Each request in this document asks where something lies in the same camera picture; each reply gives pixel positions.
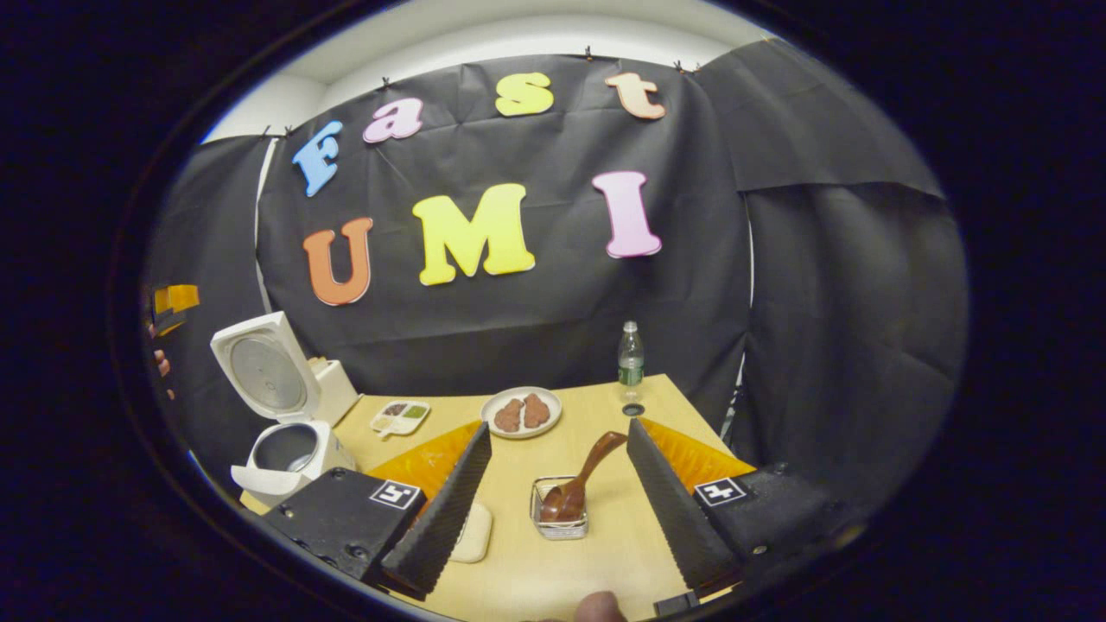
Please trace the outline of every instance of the plastic bottle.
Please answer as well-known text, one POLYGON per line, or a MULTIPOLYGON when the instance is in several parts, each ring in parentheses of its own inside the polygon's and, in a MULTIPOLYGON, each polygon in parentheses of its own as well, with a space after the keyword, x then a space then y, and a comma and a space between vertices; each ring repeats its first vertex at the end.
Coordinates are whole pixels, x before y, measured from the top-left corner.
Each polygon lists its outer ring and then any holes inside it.
POLYGON ((623 401, 636 402, 640 397, 639 387, 645 377, 645 346, 637 333, 637 322, 630 320, 623 325, 623 338, 618 343, 618 383, 623 385, 623 401))

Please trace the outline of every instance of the brown food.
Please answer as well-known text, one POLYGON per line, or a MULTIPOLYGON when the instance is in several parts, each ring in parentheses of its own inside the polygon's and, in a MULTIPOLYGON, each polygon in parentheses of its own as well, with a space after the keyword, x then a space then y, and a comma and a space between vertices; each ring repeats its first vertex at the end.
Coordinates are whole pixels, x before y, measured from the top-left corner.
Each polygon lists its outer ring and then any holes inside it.
POLYGON ((519 413, 521 411, 522 402, 511 400, 507 406, 495 413, 495 427, 503 432, 519 432, 519 413))
POLYGON ((538 395, 526 395, 526 427, 538 427, 550 421, 550 407, 538 395))

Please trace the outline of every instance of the wire basket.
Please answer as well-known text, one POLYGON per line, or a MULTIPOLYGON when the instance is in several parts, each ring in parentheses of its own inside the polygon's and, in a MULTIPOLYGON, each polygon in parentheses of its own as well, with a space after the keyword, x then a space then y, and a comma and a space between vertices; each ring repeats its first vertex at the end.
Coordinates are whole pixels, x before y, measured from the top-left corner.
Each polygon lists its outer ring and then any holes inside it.
POLYGON ((584 511, 580 520, 572 522, 542 522, 542 501, 545 495, 556 486, 567 484, 576 476, 539 477, 530 488, 530 519, 534 521, 538 532, 549 540, 578 540, 587 535, 587 499, 584 499, 584 511))

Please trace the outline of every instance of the wooden table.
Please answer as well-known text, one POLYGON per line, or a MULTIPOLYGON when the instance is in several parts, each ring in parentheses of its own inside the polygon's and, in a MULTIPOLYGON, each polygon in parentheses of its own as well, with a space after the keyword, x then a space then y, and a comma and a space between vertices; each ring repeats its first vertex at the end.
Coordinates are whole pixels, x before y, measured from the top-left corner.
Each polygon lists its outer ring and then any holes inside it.
MULTIPOLYGON (((547 433, 513 440, 492 436, 492 459, 476 500, 491 510, 488 554, 478 563, 448 562, 426 602, 411 604, 461 620, 572 620, 580 600, 611 590, 629 620, 654 618, 653 603, 688 591, 653 514, 626 446, 615 449, 587 481, 588 533, 580 540, 551 541, 530 520, 531 484, 538 477, 574 475, 598 437, 626 433, 619 385, 553 390, 563 406, 547 433)), ((334 432, 363 473, 460 425, 480 418, 488 396, 363 396, 334 432), (377 437, 369 419, 392 400, 420 400, 430 415, 410 436, 377 437)), ((730 453, 667 375, 645 379, 645 416, 730 453)), ((248 493, 242 504, 263 514, 268 507, 248 493)), ((713 594, 717 598, 723 592, 713 594)))

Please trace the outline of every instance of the letter m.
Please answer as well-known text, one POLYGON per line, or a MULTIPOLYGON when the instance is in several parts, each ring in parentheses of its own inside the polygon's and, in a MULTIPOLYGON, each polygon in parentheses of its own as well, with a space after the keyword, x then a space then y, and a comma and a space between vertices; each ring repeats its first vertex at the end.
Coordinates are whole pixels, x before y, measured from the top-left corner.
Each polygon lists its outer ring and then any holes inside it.
POLYGON ((419 273, 425 286, 448 283, 457 270, 446 262, 446 249, 465 271, 477 273, 477 265, 488 245, 484 271, 489 274, 523 272, 534 267, 534 256, 522 239, 522 197, 526 189, 519 184, 500 184, 484 190, 472 220, 469 221, 447 196, 420 200, 411 212, 422 220, 426 269, 419 273))

